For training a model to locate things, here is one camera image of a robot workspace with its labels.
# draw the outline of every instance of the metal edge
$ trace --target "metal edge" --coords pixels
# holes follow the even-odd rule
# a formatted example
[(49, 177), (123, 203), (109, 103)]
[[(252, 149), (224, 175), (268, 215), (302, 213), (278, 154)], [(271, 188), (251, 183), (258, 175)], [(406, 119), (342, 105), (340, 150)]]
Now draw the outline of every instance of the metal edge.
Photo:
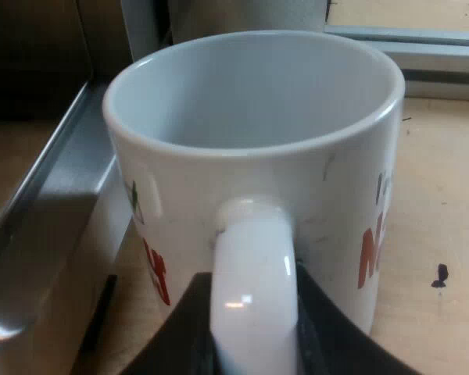
[(361, 41), (469, 46), (469, 32), (461, 31), (326, 25), (324, 32)]
[(71, 102), (67, 111), (64, 113), (63, 117), (59, 121), (59, 124), (57, 125), (57, 127), (55, 127), (54, 131), (52, 132), (44, 148), (41, 150), (40, 155), (36, 158), (31, 168), (27, 171), (26, 176), (23, 178), (20, 186), (17, 188), (16, 192), (7, 203), (7, 206), (0, 212), (0, 229), (3, 227), (5, 221), (7, 220), (11, 212), (14, 210), (17, 203), (23, 197), (27, 187), (30, 185), (31, 181), (33, 180), (33, 177), (38, 172), (44, 160), (47, 158), (47, 155), (50, 153), (53, 145), (58, 141), (61, 134), (65, 130), (66, 124), (68, 123), (70, 117), (73, 115), (78, 105), (82, 102), (82, 99), (87, 90), (87, 86), (88, 82), (85, 82), (82, 85), (81, 89), (77, 92), (74, 100)]

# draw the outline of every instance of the dark stain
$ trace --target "dark stain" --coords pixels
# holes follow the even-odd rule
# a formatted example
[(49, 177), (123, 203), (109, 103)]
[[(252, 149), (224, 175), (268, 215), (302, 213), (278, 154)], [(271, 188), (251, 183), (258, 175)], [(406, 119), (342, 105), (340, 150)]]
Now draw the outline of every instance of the dark stain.
[(325, 242), (325, 241), (327, 241), (327, 240), (328, 240), (328, 236), (323, 236), (323, 237), (319, 237), (319, 238), (315, 239), (315, 240), (313, 241), (313, 243), (314, 243), (314, 244), (319, 244), (319, 243)]
[(377, 196), (375, 197), (375, 205), (378, 205), (378, 197), (381, 194), (381, 186), (382, 186), (382, 173), (378, 175)]
[(438, 265), (438, 280), (434, 280), (431, 284), (433, 288), (444, 288), (445, 280), (448, 279), (448, 267), (446, 264), (439, 263)]
[(328, 174), (328, 169), (330, 168), (330, 165), (332, 162), (335, 160), (335, 153), (330, 154), (328, 156), (327, 162), (325, 163), (325, 167), (323, 168), (323, 182), (327, 180), (327, 174)]
[(226, 229), (218, 229), (216, 230), (216, 238), (219, 237), (220, 234), (224, 233)]

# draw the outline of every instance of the white cup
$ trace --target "white cup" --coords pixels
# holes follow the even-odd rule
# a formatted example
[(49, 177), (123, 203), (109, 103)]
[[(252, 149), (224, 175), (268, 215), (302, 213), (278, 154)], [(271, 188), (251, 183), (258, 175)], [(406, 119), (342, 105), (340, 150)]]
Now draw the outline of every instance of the white cup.
[(294, 258), (371, 329), (403, 95), (386, 55), (305, 31), (189, 41), (109, 86), (104, 117), (163, 315), (213, 272), (225, 373), (296, 371)]

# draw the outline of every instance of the window frame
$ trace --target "window frame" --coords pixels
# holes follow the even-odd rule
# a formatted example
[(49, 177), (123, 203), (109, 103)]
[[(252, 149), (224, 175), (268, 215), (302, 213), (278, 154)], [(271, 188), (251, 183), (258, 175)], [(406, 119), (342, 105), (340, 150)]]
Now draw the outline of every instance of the window frame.
[(324, 32), (390, 56), (405, 75), (407, 96), (469, 100), (469, 33), (335, 25)]

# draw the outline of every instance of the black object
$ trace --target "black object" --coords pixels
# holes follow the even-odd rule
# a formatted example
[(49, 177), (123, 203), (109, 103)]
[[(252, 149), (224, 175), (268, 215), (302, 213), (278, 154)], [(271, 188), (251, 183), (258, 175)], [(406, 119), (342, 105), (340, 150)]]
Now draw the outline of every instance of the black object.
[[(297, 284), (304, 373), (417, 374), (356, 328), (300, 265)], [(193, 277), (167, 321), (122, 375), (220, 373), (209, 331), (210, 285), (210, 273)]]
[(434, 280), (431, 284), (433, 288), (444, 288), (446, 286), (445, 280), (448, 279), (448, 267), (446, 264), (439, 263), (438, 265), (438, 280)]
[(85, 334), (84, 340), (81, 343), (81, 352), (93, 352), (101, 333), (102, 324), (106, 317), (106, 311), (108, 310), (109, 302), (113, 296), (113, 292), (116, 286), (117, 275), (109, 275), (106, 280), (106, 284), (101, 293), (101, 298), (95, 308), (94, 317), (88, 326), (87, 333)]

